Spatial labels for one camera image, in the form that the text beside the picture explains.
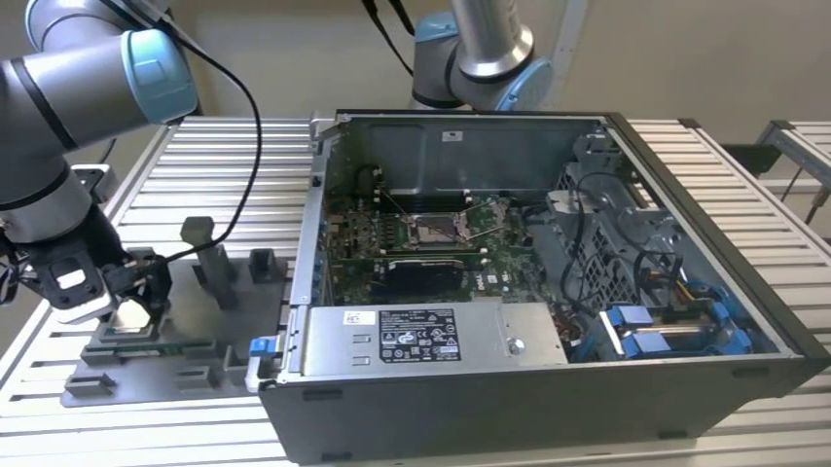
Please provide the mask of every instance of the black cable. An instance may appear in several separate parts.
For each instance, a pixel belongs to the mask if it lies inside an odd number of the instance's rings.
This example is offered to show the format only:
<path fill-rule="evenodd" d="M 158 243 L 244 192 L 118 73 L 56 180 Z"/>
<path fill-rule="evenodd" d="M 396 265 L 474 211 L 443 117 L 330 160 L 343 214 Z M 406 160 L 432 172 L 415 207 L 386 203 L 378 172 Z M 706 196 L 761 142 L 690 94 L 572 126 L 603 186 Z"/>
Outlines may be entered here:
<path fill-rule="evenodd" d="M 182 258 L 184 258 L 184 257 L 187 257 L 187 256 L 190 256 L 190 255 L 192 255 L 195 253 L 199 253 L 200 251 L 204 251 L 204 250 L 207 250 L 210 248 L 216 247 L 231 236 L 231 233 L 234 232 L 234 228 L 236 227 L 236 224 L 239 222 L 239 218 L 240 218 L 240 216 L 243 214 L 243 210 L 246 209 L 246 204 L 248 203 L 248 198 L 251 196 L 251 192 L 254 191 L 255 181 L 258 179 L 258 174 L 260 172 L 260 162 L 263 161 L 263 139 L 264 139 L 263 138 L 263 117 L 260 115 L 260 107 L 258 106 L 258 101 L 255 99 L 255 96 L 251 93 L 251 91 L 248 90 L 248 87 L 246 86 L 246 84 L 236 77 L 236 75 L 224 66 L 222 66 L 222 64 L 216 60 L 214 60 L 207 54 L 204 54 L 196 48 L 196 46 L 194 46 L 188 41 L 186 41 L 184 39 L 182 39 L 179 37 L 179 35 L 175 33 L 175 30 L 174 30 L 174 28 L 172 28 L 172 26 L 170 24 L 167 24 L 163 21 L 152 21 L 151 18 L 135 7 L 135 5 L 132 5 L 132 1 L 131 0 L 124 0 L 124 3 L 135 11 L 135 13 L 142 17 L 142 19 L 144 19 L 150 24 L 154 24 L 158 29 L 160 29 L 163 32 L 166 32 L 168 34 L 168 36 L 171 37 L 171 39 L 183 48 L 186 48 L 188 51 L 191 51 L 192 54 L 199 56 L 211 66 L 214 66 L 218 69 L 218 71 L 220 71 L 222 74 L 227 77 L 227 79 L 231 80 L 234 85 L 236 85 L 239 87 L 239 89 L 246 94 L 246 98 L 248 99 L 248 102 L 251 104 L 251 110 L 254 112 L 255 126 L 256 126 L 256 132 L 258 132 L 258 146 L 256 146 L 256 151 L 255 151 L 255 162 L 254 162 L 254 166 L 252 166 L 252 169 L 251 169 L 251 175 L 248 177 L 248 184 L 246 185 L 246 190 L 244 190 L 243 196 L 242 196 L 242 198 L 239 200 L 239 204 L 236 206 L 236 210 L 234 212 L 234 216 L 231 217 L 231 221 L 228 223 L 227 229 L 224 230 L 222 235 L 218 238 L 215 238 L 214 240 L 203 243 L 202 245 L 196 245 L 192 248 L 188 248 L 187 250 L 183 250 L 179 253 L 175 253 L 174 255 L 166 257 L 164 259 L 154 262 L 144 269 L 144 272 L 147 273 L 147 272 L 152 271 L 154 269 L 158 269 L 158 268 L 168 265 L 174 261 L 180 260 Z"/>
<path fill-rule="evenodd" d="M 402 0 L 390 0 L 390 5 L 395 10 L 395 14 L 399 16 L 399 20 L 402 21 L 402 24 L 404 25 L 404 29 L 407 29 L 408 34 L 411 36 L 415 36 L 416 29 L 414 28 L 414 22 L 411 20 L 411 16 L 407 14 L 407 9 L 404 8 Z"/>
<path fill-rule="evenodd" d="M 791 183 L 789 183 L 789 188 L 785 189 L 785 193 L 782 194 L 782 198 L 779 199 L 782 202 L 785 202 L 785 199 L 789 197 L 789 194 L 791 194 L 791 189 L 794 188 L 794 184 L 797 183 L 797 180 L 801 178 L 802 174 L 803 174 L 803 168 L 801 167 L 801 169 L 794 174 Z"/>
<path fill-rule="evenodd" d="M 368 18 L 372 20 L 372 24 L 375 24 L 375 28 L 378 29 L 378 32 L 380 32 L 380 35 L 383 36 L 384 41 L 387 42 L 387 46 L 390 46 L 390 49 L 392 49 L 392 53 L 399 58 L 399 61 L 402 62 L 404 69 L 412 76 L 414 69 L 404 61 L 402 54 L 399 54 L 399 49 L 395 47 L 395 44 L 392 43 L 392 39 L 390 38 L 390 34 L 387 33 L 387 28 L 384 27 L 383 23 L 380 22 L 380 18 L 378 17 L 378 6 L 375 5 L 374 0 L 362 0 L 362 3 L 364 4 L 364 8 L 367 9 Z"/>
<path fill-rule="evenodd" d="M 806 224 L 810 225 L 810 221 L 814 220 L 814 216 L 817 215 L 817 211 L 819 210 L 819 206 L 811 206 L 810 211 L 807 212 Z"/>
<path fill-rule="evenodd" d="M 567 282 L 568 282 L 568 276 L 571 274 L 571 269 L 574 268 L 574 263 L 576 262 L 576 257 L 579 255 L 580 246 L 583 245 L 583 234 L 586 231 L 586 213 L 583 212 L 583 198 L 580 197 L 580 193 L 582 193 L 580 186 L 583 185 L 583 182 L 589 178 L 599 177 L 599 176 L 611 177 L 615 180 L 619 180 L 618 177 L 613 173 L 591 172 L 583 175 L 583 177 L 580 177 L 580 179 L 576 182 L 576 185 L 574 187 L 574 191 L 576 193 L 576 206 L 578 206 L 576 229 L 574 233 L 574 241 L 571 242 L 571 249 L 568 250 L 568 256 L 570 256 L 568 263 L 566 263 L 566 267 L 563 268 L 562 275 L 560 275 L 562 297 L 574 307 L 576 307 L 578 309 L 583 309 L 585 311 L 589 311 L 590 313 L 591 313 L 591 310 L 586 307 L 586 305 L 583 305 L 578 300 L 575 300 L 568 295 Z"/>
<path fill-rule="evenodd" d="M 22 278 L 22 263 L 12 243 L 0 229 L 0 252 L 6 255 L 8 265 L 0 273 L 0 306 L 8 305 L 18 297 L 18 289 Z"/>
<path fill-rule="evenodd" d="M 110 156 L 114 153 L 114 148 L 116 147 L 116 143 L 119 142 L 118 138 L 114 138 L 110 140 L 110 144 L 107 145 L 107 149 L 104 150 L 104 154 L 102 155 L 102 158 L 99 159 L 99 163 L 107 163 L 107 159 L 110 158 Z"/>

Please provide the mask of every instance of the white wall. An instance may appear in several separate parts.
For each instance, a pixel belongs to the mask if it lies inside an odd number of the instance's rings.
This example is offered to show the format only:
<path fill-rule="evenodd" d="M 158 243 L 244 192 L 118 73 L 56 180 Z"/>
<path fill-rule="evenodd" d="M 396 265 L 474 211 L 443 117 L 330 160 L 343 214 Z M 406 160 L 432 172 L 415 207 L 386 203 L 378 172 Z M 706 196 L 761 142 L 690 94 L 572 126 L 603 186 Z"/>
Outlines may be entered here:
<path fill-rule="evenodd" d="M 730 142 L 830 120 L 830 18 L 827 0 L 594 0 L 562 108 L 691 117 Z"/>

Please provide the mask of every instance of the aluminum extrusion table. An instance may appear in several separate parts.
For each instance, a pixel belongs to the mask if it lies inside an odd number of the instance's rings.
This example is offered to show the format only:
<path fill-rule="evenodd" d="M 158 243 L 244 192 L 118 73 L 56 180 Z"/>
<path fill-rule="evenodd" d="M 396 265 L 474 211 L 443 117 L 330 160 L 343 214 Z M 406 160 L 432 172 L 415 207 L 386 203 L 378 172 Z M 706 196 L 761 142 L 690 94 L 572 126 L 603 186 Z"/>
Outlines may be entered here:
<path fill-rule="evenodd" d="M 831 251 L 709 135 L 678 121 L 633 121 L 670 170 L 819 340 L 831 346 Z M 234 255 L 292 258 L 308 184 L 310 122 L 266 122 L 264 164 Z M 186 245 L 179 226 L 224 228 L 251 170 L 254 123 L 190 118 L 164 128 L 108 207 L 127 247 Z M 66 326 L 42 305 L 0 361 L 0 464 L 291 465 L 256 396 L 64 409 L 60 394 L 95 323 Z M 789 397 L 751 402 L 698 440 L 378 462 L 378 465 L 615 467 L 831 465 L 831 373 Z"/>

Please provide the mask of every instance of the motherboard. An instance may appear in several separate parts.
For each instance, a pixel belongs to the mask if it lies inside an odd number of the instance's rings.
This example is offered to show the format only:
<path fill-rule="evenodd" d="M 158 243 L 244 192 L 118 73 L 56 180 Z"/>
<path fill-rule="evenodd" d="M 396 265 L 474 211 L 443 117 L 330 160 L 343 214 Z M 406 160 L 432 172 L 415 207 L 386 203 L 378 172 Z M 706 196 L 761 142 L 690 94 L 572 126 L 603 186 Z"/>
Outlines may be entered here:
<path fill-rule="evenodd" d="M 331 198 L 326 208 L 335 305 L 554 301 L 511 198 L 376 191 L 372 200 Z"/>

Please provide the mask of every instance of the blue latch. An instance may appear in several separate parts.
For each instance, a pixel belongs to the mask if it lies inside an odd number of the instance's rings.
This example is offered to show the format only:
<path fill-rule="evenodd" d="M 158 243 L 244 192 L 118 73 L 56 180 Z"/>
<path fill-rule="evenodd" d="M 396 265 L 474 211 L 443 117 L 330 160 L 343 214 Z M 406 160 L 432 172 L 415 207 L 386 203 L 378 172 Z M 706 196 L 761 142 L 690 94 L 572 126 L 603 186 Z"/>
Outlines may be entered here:
<path fill-rule="evenodd" d="M 276 355 L 276 337 L 256 338 L 251 340 L 248 347 L 248 356 L 251 357 L 272 357 Z"/>

